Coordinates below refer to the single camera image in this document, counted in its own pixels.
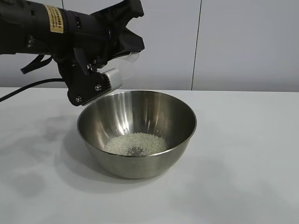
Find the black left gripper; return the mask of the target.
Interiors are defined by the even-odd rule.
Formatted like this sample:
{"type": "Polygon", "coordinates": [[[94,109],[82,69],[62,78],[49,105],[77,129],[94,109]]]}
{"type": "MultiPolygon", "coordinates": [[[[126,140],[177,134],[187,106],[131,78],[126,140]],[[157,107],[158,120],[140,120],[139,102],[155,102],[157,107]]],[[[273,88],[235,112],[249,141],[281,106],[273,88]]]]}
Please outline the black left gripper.
{"type": "Polygon", "coordinates": [[[143,17],[140,0],[123,0],[92,14],[47,5],[51,54],[58,67],[103,67],[109,61],[145,49],[126,25],[143,17]]]}

